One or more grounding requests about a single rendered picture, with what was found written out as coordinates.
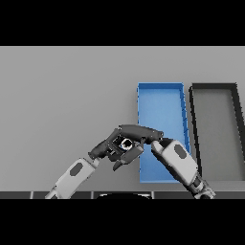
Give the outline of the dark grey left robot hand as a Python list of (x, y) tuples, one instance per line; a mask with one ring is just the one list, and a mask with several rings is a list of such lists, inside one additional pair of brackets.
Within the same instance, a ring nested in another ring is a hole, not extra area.
[(123, 150), (120, 144), (124, 136), (121, 135), (120, 127), (115, 128), (113, 132), (101, 143), (95, 146), (89, 153), (89, 157), (92, 160), (103, 159), (105, 156), (109, 158), (111, 162), (114, 162), (113, 170), (116, 171), (119, 167), (125, 166), (133, 162), (144, 152), (145, 138), (141, 138), (140, 142), (133, 142), (133, 146), (129, 150)]

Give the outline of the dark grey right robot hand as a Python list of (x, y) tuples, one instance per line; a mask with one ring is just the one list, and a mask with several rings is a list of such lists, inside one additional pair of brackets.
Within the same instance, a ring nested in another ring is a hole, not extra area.
[(165, 138), (164, 132), (154, 128), (140, 126), (137, 124), (120, 125), (121, 135), (135, 142), (140, 142), (141, 138), (145, 138), (145, 143), (150, 145), (153, 141), (170, 143), (172, 139)]

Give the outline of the blue bin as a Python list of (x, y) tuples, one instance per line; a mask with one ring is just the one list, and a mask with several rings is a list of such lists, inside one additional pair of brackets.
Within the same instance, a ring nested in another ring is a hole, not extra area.
[[(178, 140), (188, 152), (189, 128), (186, 96), (182, 82), (139, 82), (138, 125), (164, 132), (165, 138)], [(144, 146), (140, 155), (140, 182), (144, 184), (176, 183), (164, 165)]]

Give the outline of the dark grey bin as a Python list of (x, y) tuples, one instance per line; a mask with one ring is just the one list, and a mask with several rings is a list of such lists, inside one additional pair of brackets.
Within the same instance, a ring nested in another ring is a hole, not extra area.
[(189, 88), (196, 160), (208, 181), (245, 181), (245, 124), (236, 83)]

